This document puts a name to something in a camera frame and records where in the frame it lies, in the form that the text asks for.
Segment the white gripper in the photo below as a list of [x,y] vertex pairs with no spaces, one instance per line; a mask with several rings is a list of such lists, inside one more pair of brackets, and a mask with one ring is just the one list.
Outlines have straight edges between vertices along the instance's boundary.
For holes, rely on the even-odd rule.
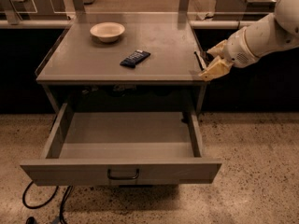
[[199,73],[200,79],[204,81],[227,75],[233,64],[237,68],[245,68],[259,61],[248,47],[245,30],[233,33],[227,40],[222,40],[209,49],[207,53],[214,59],[204,71]]

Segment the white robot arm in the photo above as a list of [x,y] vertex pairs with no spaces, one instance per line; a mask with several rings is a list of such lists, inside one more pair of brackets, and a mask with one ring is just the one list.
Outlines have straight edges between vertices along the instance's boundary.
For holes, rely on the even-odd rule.
[[273,13],[233,33],[206,51],[204,81],[245,68],[273,52],[299,47],[299,0],[277,0]]

